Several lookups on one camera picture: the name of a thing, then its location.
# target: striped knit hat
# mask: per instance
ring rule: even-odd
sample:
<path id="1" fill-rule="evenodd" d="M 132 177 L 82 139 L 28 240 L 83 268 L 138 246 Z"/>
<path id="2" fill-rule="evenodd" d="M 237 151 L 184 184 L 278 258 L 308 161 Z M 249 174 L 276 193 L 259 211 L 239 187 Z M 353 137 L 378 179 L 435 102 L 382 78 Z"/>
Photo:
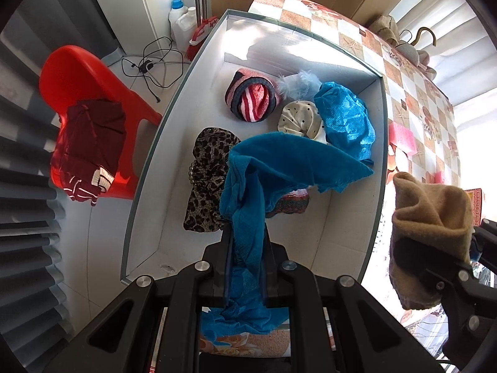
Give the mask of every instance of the striped knit hat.
<path id="1" fill-rule="evenodd" d="M 246 68 L 235 73 L 224 98 L 237 118 L 246 122 L 266 119 L 279 103 L 272 82 L 263 74 Z"/>

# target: gray curtain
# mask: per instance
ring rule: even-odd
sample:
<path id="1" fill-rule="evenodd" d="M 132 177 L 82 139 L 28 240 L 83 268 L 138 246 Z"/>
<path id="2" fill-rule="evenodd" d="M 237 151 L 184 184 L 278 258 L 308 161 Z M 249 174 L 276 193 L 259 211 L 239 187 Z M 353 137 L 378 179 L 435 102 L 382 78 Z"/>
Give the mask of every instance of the gray curtain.
<path id="1" fill-rule="evenodd" d="M 66 44 L 100 58 L 119 47 L 96 0 L 24 0 L 0 34 L 0 333 L 29 373 L 72 330 L 58 286 L 64 254 L 53 248 L 64 215 L 49 180 L 59 129 L 38 92 L 43 63 Z"/>

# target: white plastic bottle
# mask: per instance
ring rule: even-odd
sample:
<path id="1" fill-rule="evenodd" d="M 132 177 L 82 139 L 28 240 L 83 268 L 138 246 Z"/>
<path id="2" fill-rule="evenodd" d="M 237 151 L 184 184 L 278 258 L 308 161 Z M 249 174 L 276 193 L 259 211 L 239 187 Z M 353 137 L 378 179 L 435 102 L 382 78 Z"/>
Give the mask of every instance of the white plastic bottle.
<path id="1" fill-rule="evenodd" d="M 183 5 L 182 0 L 172 0 L 171 11 L 169 12 L 169 22 L 171 23 L 171 39 L 176 40 L 175 37 L 175 24 L 176 21 L 183 15 L 186 14 L 188 8 Z"/>
<path id="2" fill-rule="evenodd" d="M 196 28 L 197 17 L 195 7 L 189 7 L 187 13 L 182 15 L 174 26 L 176 45 L 179 51 L 186 52 Z"/>
<path id="3" fill-rule="evenodd" d="M 183 0 L 185 7 L 195 7 L 195 0 Z M 212 17 L 211 0 L 207 0 L 207 18 Z"/>

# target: blue cloth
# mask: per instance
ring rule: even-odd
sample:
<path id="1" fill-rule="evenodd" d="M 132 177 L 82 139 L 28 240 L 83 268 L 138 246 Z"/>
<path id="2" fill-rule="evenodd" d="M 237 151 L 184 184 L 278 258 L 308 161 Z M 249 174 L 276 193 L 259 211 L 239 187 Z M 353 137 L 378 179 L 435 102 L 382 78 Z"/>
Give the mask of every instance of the blue cloth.
<path id="1" fill-rule="evenodd" d="M 282 132 L 238 143 L 228 164 L 220 212 L 233 224 L 235 272 L 228 308 L 202 313 L 201 332 L 211 341 L 242 332 L 268 334 L 288 318 L 286 308 L 264 307 L 258 287 L 265 213 L 278 199 L 310 185 L 340 192 L 373 173 L 336 147 Z"/>
<path id="2" fill-rule="evenodd" d="M 327 140 L 356 160 L 370 160 L 375 133 L 362 99 L 331 81 L 321 85 L 314 103 L 325 124 Z"/>

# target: knit hat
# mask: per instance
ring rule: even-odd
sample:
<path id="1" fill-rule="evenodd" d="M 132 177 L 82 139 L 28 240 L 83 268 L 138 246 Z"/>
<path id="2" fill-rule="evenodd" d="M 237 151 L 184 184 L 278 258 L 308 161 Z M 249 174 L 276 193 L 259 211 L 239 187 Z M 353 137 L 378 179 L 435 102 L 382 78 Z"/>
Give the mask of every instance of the knit hat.
<path id="1" fill-rule="evenodd" d="M 276 108 L 279 96 L 263 74 L 240 68 L 226 91 L 225 102 L 237 118 L 260 122 Z"/>
<path id="2" fill-rule="evenodd" d="M 310 101 L 293 101 L 285 105 L 278 130 L 326 144 L 325 124 Z"/>
<path id="3" fill-rule="evenodd" d="M 307 189 L 293 190 L 279 198 L 274 209 L 266 212 L 266 217 L 270 219 L 278 213 L 302 214 L 307 209 L 307 205 L 309 205 L 309 193 Z"/>

